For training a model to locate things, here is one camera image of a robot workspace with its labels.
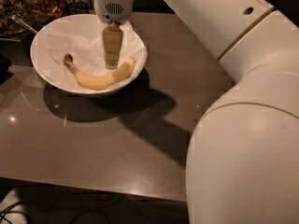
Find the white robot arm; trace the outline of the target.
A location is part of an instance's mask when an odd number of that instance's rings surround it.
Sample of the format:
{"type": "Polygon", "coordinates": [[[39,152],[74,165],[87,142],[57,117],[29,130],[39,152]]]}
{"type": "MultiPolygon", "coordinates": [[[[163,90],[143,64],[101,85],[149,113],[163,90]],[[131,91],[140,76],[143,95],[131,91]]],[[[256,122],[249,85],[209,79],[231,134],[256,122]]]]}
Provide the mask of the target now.
{"type": "Polygon", "coordinates": [[[299,29],[265,0],[164,0],[235,86],[186,159],[190,224],[299,224],[299,29]]]}

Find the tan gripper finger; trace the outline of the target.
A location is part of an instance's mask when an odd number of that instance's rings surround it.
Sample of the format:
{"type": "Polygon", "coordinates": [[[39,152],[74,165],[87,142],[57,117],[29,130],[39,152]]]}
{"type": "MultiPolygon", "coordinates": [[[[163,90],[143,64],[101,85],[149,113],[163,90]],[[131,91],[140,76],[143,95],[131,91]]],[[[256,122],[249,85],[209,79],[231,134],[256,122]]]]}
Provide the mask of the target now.
{"type": "Polygon", "coordinates": [[[103,30],[103,47],[105,53],[106,68],[115,69],[118,65],[123,31],[120,26],[113,22],[103,30]]]}

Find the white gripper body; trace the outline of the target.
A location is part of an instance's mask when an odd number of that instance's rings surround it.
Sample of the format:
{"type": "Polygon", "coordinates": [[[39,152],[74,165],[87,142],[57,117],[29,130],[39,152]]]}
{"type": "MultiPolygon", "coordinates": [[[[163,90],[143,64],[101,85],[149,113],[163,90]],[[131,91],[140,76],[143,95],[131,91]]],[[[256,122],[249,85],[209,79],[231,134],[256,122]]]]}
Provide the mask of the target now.
{"type": "Polygon", "coordinates": [[[101,22],[122,23],[132,15],[134,0],[93,0],[95,14],[101,22]]]}

